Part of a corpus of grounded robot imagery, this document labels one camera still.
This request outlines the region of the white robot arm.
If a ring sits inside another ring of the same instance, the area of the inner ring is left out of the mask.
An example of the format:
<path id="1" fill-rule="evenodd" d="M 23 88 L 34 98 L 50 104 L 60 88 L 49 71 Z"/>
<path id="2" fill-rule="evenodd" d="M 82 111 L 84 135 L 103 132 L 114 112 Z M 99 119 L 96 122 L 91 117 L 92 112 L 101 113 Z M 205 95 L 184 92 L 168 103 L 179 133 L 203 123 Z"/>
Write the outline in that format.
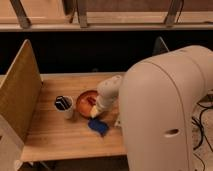
<path id="1" fill-rule="evenodd" d="M 194 171 L 191 115 L 212 89 L 213 51 L 187 46 L 99 83 L 91 115 L 119 103 L 130 171 Z"/>

